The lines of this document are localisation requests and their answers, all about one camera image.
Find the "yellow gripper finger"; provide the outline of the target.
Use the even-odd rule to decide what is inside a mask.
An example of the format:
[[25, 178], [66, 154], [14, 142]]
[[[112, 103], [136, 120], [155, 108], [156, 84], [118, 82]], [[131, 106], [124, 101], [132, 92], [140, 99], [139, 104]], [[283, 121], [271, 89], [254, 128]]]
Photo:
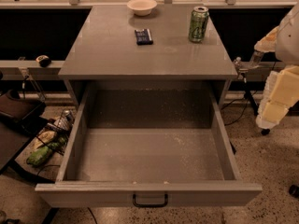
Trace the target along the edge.
[[254, 45], [254, 49], [263, 53], [274, 52], [276, 50], [277, 34], [278, 27], [275, 27]]
[[299, 67], [287, 66], [280, 72], [271, 71], [258, 108], [256, 124], [262, 129], [272, 129], [299, 101]]

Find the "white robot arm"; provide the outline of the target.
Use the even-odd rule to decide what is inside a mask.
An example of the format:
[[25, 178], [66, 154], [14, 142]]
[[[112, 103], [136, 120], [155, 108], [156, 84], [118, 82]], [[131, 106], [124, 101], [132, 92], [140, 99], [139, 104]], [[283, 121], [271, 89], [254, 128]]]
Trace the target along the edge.
[[272, 71], [268, 76], [258, 108], [256, 124], [262, 129], [272, 129], [299, 101], [299, 3], [278, 27], [255, 44], [254, 49], [274, 52], [286, 65], [280, 72]]

